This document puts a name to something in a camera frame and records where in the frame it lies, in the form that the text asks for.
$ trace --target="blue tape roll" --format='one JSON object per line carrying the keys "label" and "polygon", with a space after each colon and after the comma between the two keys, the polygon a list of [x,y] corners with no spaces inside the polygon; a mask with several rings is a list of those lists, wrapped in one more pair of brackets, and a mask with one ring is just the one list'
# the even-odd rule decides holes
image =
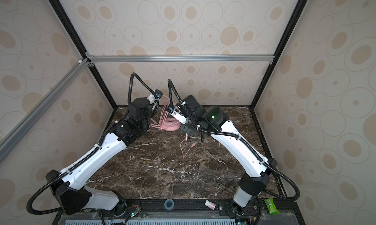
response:
{"label": "blue tape roll", "polygon": [[167,199],[167,200],[165,201],[165,208],[166,208],[167,210],[172,210],[172,209],[174,208],[174,201],[173,201],[172,199]]}

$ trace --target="coiled pink cable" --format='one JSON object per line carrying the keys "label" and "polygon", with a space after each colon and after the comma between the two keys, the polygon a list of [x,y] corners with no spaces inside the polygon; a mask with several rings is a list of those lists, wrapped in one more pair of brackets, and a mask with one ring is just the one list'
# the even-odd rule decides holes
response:
{"label": "coiled pink cable", "polygon": [[181,126],[181,123],[175,118],[167,118],[168,112],[166,111],[166,107],[170,103],[170,99],[169,97],[165,95],[163,96],[168,99],[168,102],[165,105],[163,105],[163,108],[161,110],[161,117],[159,118],[159,123],[157,123],[156,121],[152,119],[154,123],[151,123],[150,126],[154,128],[158,128],[159,130],[167,130],[167,131],[178,130]]}

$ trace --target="wire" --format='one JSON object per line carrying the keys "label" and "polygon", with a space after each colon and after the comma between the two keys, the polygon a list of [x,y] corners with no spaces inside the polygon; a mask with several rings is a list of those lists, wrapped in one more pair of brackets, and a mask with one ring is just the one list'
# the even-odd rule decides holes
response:
{"label": "wire", "polygon": [[161,111],[161,116],[159,118],[159,123],[151,119],[151,121],[154,122],[150,124],[151,127],[158,128],[159,130],[167,130],[167,131],[175,131],[180,128],[181,123],[175,119],[175,118],[167,118],[168,112],[166,110],[167,104],[164,104],[162,111]]}
{"label": "wire", "polygon": [[[247,207],[254,209],[255,212],[256,212],[256,216],[257,216],[257,210],[253,206],[247,206]],[[251,215],[249,216],[249,222],[250,222],[250,224],[252,224],[252,222],[254,222],[256,220],[256,216],[254,217],[253,221],[251,221]]]}
{"label": "wire", "polygon": [[256,201],[257,201],[257,205],[258,205],[258,212],[256,211],[257,213],[257,217],[256,217],[256,220],[254,221],[254,223],[252,223],[252,225],[256,225],[259,221],[260,221],[260,216],[261,216],[261,206],[260,206],[260,200],[258,198],[258,196],[256,196]]}
{"label": "wire", "polygon": [[183,159],[187,156],[189,150],[190,150],[191,148],[193,148],[196,144],[197,144],[197,142],[194,142],[194,143],[192,144],[192,146],[188,149],[187,153],[184,155]]}
{"label": "wire", "polygon": [[133,79],[134,79],[134,77],[136,77],[136,78],[139,80],[139,82],[140,82],[140,83],[141,83],[146,89],[148,89],[148,91],[150,91],[150,93],[153,94],[153,96],[154,96],[155,98],[157,98],[157,95],[155,94],[155,92],[154,92],[150,87],[148,87],[148,85],[147,85],[144,81],[142,81],[142,79],[139,77],[139,75],[138,75],[137,73],[133,72],[133,73],[130,75],[130,78],[129,78],[128,104],[129,104],[130,101],[131,101],[132,87],[133,87]]}
{"label": "wire", "polygon": [[129,210],[129,209],[136,208],[136,207],[141,209],[141,206],[139,206],[139,205],[132,205],[132,206],[129,206],[128,208],[126,208],[125,210]]}
{"label": "wire", "polygon": [[184,152],[183,152],[183,149],[182,149],[182,143],[185,141],[186,139],[183,139],[183,141],[180,143],[180,150],[182,151],[182,158],[184,159]]}
{"label": "wire", "polygon": [[151,113],[155,115],[158,112],[158,107],[159,107],[159,100],[157,100],[157,103],[155,105],[155,108],[151,110]]}
{"label": "wire", "polygon": [[167,80],[167,85],[168,85],[168,96],[169,96],[169,99],[170,99],[170,106],[173,108],[173,109],[175,109],[175,105],[174,105],[174,103],[172,102],[172,92],[171,92],[171,84],[172,84],[172,81],[171,81],[171,79],[168,79]]}
{"label": "wire", "polygon": [[179,100],[179,102],[182,104],[182,107],[184,109],[184,111],[186,112],[186,114],[188,115],[188,118],[190,119],[190,121],[192,122],[192,125],[194,128],[197,127],[197,122],[196,122],[196,119],[194,116],[192,116],[191,112],[188,110],[188,108],[186,107],[186,104],[183,104],[183,100],[182,98],[179,96],[178,92],[176,91],[176,88],[174,87],[174,84],[172,83],[171,79],[168,79],[167,80],[167,84],[168,84],[168,94],[170,97],[172,97],[172,93],[171,93],[171,90],[174,92],[176,98]]}
{"label": "wire", "polygon": [[99,212],[100,212],[100,220],[102,221],[102,225],[106,225],[105,219],[103,218],[103,209],[100,209]]}

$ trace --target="brown marble surface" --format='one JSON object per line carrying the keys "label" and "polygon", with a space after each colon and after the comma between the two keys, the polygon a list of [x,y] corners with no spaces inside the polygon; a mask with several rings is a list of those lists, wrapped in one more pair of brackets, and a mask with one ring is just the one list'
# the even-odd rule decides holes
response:
{"label": "brown marble surface", "polygon": [[[240,133],[262,154],[264,150],[247,107],[221,107]],[[118,108],[112,123],[120,119],[126,107]],[[159,113],[153,119],[158,122]],[[181,130],[174,132],[151,128],[104,164],[87,185],[102,190],[117,190],[126,199],[146,198],[231,198],[244,173],[240,163],[218,141],[200,134],[185,138]],[[278,193],[275,179],[270,175],[268,190]],[[260,198],[271,196],[262,192]]]}

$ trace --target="polka dot wallpaper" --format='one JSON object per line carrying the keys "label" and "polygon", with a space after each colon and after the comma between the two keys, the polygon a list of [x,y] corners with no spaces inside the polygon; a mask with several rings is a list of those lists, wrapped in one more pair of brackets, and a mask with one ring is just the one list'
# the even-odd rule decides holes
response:
{"label": "polka dot wallpaper", "polygon": [[93,55],[273,54],[298,0],[62,0]]}
{"label": "polka dot wallpaper", "polygon": [[0,0],[0,141],[80,58],[46,0]]}
{"label": "polka dot wallpaper", "polygon": [[[97,63],[118,105],[127,104],[132,72],[167,96],[167,79],[171,79],[182,98],[191,94],[200,104],[249,105],[268,66],[268,61]],[[149,94],[135,79],[132,100]]]}
{"label": "polka dot wallpaper", "polygon": [[[90,150],[102,133],[112,108],[85,69],[0,163],[0,224],[49,225],[56,213],[32,215],[26,203],[47,182],[50,170],[60,171]],[[45,190],[34,208],[59,207]]]}
{"label": "polka dot wallpaper", "polygon": [[376,219],[375,27],[376,0],[310,0],[256,106],[307,225]]}

